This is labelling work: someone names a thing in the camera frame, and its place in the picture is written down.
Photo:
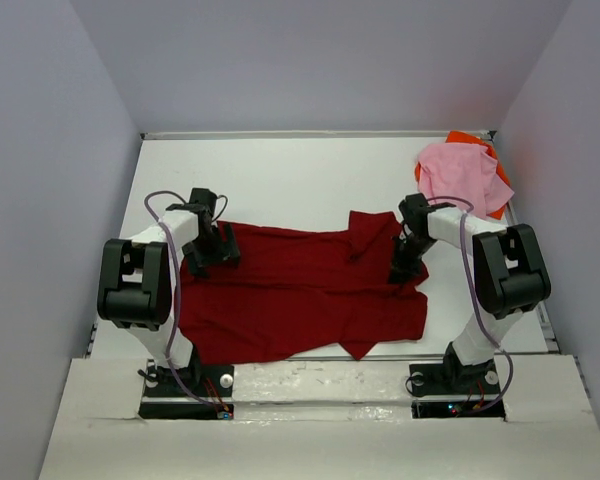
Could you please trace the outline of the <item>dark red t shirt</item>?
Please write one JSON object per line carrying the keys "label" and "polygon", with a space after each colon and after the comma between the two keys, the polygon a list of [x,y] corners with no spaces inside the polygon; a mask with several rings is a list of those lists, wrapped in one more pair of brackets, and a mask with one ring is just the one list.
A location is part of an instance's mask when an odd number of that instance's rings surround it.
{"label": "dark red t shirt", "polygon": [[179,328],[205,364],[263,363],[331,344],[362,359],[378,343],[423,337],[428,273],[390,280],[394,213],[352,211],[342,231],[236,223],[238,265],[181,269]]}

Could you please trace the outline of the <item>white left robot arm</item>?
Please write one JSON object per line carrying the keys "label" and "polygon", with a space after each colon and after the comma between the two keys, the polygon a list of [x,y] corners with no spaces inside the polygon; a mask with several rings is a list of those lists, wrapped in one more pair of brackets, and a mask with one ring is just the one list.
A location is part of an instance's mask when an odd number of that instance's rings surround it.
{"label": "white left robot arm", "polygon": [[232,226],[217,222],[222,212],[216,205],[225,196],[194,188],[189,197],[175,199],[163,214],[147,210],[150,227],[104,244],[97,313],[149,353],[149,364],[138,372],[147,387],[208,404],[231,395],[234,369],[203,366],[197,347],[182,333],[180,271],[203,279],[213,266],[238,266],[241,253]]}

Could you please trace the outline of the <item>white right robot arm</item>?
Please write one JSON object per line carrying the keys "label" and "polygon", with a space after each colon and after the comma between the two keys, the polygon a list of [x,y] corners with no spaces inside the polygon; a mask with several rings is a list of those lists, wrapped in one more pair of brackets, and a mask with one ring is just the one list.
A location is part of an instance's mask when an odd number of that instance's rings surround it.
{"label": "white right robot arm", "polygon": [[472,213],[452,196],[406,196],[399,204],[402,232],[394,241],[389,280],[405,284],[423,274],[424,255],[437,242],[459,249],[473,313],[439,363],[411,367],[407,390],[417,398],[463,395],[482,386],[501,396],[494,357],[510,329],[550,296],[551,282],[533,228],[502,226]]}

